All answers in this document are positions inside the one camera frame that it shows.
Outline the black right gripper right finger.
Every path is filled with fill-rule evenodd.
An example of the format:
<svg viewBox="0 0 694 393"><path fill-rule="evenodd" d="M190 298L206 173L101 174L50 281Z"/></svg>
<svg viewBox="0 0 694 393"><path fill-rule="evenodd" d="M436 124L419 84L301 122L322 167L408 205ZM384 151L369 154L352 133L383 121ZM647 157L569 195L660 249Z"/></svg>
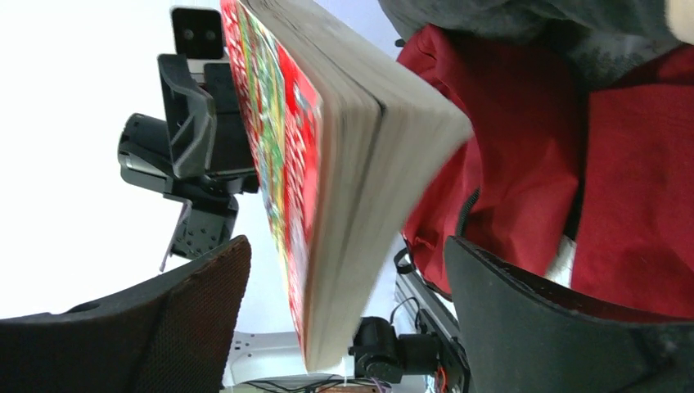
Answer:
<svg viewBox="0 0 694 393"><path fill-rule="evenodd" d="M444 260L476 391L692 391L692 321L580 294L460 237Z"/></svg>

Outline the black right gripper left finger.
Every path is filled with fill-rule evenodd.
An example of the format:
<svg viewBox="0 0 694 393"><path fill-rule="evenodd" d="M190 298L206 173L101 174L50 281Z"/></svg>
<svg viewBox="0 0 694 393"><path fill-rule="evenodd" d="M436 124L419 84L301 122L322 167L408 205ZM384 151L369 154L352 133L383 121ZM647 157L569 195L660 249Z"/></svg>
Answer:
<svg viewBox="0 0 694 393"><path fill-rule="evenodd" d="M2 391L219 391L250 258L239 236L62 314L4 319Z"/></svg>

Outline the red student backpack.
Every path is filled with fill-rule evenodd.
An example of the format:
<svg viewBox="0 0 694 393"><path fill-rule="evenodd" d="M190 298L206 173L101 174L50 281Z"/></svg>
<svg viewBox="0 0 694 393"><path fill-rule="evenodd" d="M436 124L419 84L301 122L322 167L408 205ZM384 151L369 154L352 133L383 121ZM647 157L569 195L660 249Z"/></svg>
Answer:
<svg viewBox="0 0 694 393"><path fill-rule="evenodd" d="M399 63L470 118L403 237L424 281L451 288L444 243L460 234L546 274L579 216L571 287L658 314L693 315L693 48L629 71L586 102L543 47L429 25Z"/></svg>

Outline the red treehouse storybook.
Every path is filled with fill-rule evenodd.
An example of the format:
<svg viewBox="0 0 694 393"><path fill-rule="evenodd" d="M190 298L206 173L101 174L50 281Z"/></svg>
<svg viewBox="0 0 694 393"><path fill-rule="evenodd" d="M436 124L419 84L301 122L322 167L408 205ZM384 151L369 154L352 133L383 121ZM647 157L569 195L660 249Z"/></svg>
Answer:
<svg viewBox="0 0 694 393"><path fill-rule="evenodd" d="M395 234L471 122L314 1L224 1L304 366L345 357Z"/></svg>

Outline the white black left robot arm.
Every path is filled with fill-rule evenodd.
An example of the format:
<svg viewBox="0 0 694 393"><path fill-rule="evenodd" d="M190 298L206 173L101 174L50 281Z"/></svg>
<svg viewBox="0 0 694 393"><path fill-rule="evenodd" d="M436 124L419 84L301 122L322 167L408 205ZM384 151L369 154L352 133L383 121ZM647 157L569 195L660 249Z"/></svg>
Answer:
<svg viewBox="0 0 694 393"><path fill-rule="evenodd" d="M213 8L170 9L175 52L157 57L165 118L134 113L119 139L121 178L183 204L167 256L194 260L232 236L236 196L259 190Z"/></svg>

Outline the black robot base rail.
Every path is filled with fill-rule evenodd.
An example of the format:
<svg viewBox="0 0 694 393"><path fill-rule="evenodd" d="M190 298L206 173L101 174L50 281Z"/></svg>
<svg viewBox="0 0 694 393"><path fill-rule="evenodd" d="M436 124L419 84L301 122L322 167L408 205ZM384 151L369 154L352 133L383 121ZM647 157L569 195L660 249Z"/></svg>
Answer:
<svg viewBox="0 0 694 393"><path fill-rule="evenodd" d="M474 392L457 321L418 273L399 275L388 318L364 317L348 354L354 375L394 386L419 376L428 392Z"/></svg>

